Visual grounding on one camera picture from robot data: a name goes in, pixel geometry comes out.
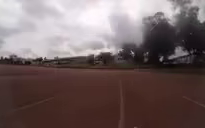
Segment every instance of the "track surface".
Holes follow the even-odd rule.
[[[0,65],[0,128],[118,128],[120,119],[205,128],[205,76]]]

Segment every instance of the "white lane line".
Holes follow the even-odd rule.
[[[14,112],[16,112],[16,111],[25,110],[25,109],[28,109],[28,108],[37,106],[37,105],[39,105],[39,104],[43,104],[43,103],[45,103],[45,102],[48,102],[48,101],[50,101],[50,100],[53,100],[54,98],[55,98],[55,97],[50,97],[50,98],[47,98],[47,99],[44,99],[44,100],[35,102],[35,103],[33,103],[33,104],[28,104],[28,105],[19,107],[19,108],[17,108],[17,109],[12,110],[10,113],[14,113]]]
[[[122,81],[119,81],[119,90],[120,90],[120,120],[119,120],[119,126],[118,128],[124,128],[125,125],[125,103],[124,103],[124,90]]]
[[[191,102],[193,102],[193,103],[195,103],[195,104],[197,104],[197,105],[199,105],[199,106],[205,108],[205,104],[199,103],[199,102],[197,102],[197,101],[195,101],[195,100],[192,100],[192,99],[190,99],[190,98],[188,98],[188,97],[186,97],[186,96],[183,96],[182,98],[184,98],[184,99],[186,99],[186,100],[188,100],[188,101],[191,101]]]

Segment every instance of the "tree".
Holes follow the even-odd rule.
[[[110,52],[101,52],[98,55],[98,59],[101,60],[104,65],[107,65],[113,61],[113,56]]]
[[[4,60],[4,57],[3,57],[3,56],[1,56],[1,57],[0,57],[0,60],[1,60],[1,61],[3,61],[3,60]]]
[[[169,23],[163,12],[143,19],[144,41],[149,63],[159,64],[160,58],[168,58],[175,50],[175,28]]]
[[[134,52],[137,46],[133,43],[124,43],[121,51],[118,53],[124,60],[132,61],[134,58]]]
[[[169,0],[174,5],[174,9],[186,9],[191,5],[191,0]]]
[[[134,51],[134,62],[137,64],[144,63],[144,49],[142,46],[138,46]]]
[[[197,57],[205,54],[205,22],[198,19],[197,6],[181,10],[176,15],[177,37],[189,54]]]
[[[36,58],[36,61],[42,62],[42,61],[43,61],[43,58],[42,58],[42,57]]]

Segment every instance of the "field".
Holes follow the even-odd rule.
[[[205,128],[205,75],[0,65],[0,128]]]

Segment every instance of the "running track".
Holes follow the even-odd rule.
[[[0,65],[0,128],[205,128],[205,76]]]

